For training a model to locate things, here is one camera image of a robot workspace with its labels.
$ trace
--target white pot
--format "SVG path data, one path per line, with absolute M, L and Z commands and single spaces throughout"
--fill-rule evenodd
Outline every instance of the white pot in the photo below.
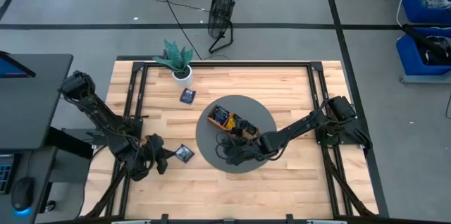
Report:
M 174 77 L 175 82 L 180 87 L 189 87 L 192 84 L 192 69 L 191 69 L 191 66 L 188 66 L 188 68 L 190 69 L 190 74 L 186 78 L 183 78 L 183 79 L 177 78 L 175 76 L 175 73 L 172 72 L 172 76 Z

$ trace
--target gray circular platform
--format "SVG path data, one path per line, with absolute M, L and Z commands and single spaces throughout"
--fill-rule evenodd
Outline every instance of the gray circular platform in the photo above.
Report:
M 259 129 L 260 133 L 277 130 L 276 122 L 274 122 L 272 115 L 258 101 L 239 95 L 221 97 L 208 105 L 200 115 L 199 121 L 197 121 L 196 140 L 202 156 L 213 167 L 227 173 L 246 173 L 264 165 L 267 161 L 251 160 L 245 161 L 238 166 L 230 165 L 226 163 L 226 160 L 216 155 L 216 135 L 222 130 L 207 119 L 209 112 L 216 104 L 248 120 Z

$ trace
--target blue light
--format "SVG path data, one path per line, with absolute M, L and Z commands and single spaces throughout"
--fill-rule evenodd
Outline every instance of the blue light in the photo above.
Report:
M 31 207 L 28 207 L 27 209 L 23 210 L 23 211 L 14 211 L 14 215 L 16 215 L 17 217 L 26 217 L 29 216 L 31 213 Z

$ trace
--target dark blue box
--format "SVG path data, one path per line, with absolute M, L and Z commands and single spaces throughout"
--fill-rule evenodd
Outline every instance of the dark blue box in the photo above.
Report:
M 402 0 L 407 18 L 412 23 L 451 23 L 451 11 L 427 8 L 422 0 Z
M 435 27 L 416 27 L 415 30 L 425 37 L 436 35 L 451 38 L 451 29 L 439 29 Z M 427 66 L 421 61 L 420 53 L 415 41 L 408 35 L 399 38 L 397 52 L 400 55 L 402 66 L 406 75 L 442 75 L 451 70 L 451 66 Z

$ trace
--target potted plant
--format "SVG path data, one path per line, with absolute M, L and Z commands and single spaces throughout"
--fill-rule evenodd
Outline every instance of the potted plant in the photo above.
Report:
M 160 65 L 172 70 L 172 76 L 181 87 L 188 87 L 192 84 L 192 69 L 189 63 L 192 60 L 192 49 L 189 51 L 183 47 L 182 51 L 178 50 L 177 44 L 164 40 L 164 53 L 167 59 L 155 56 L 153 59 Z

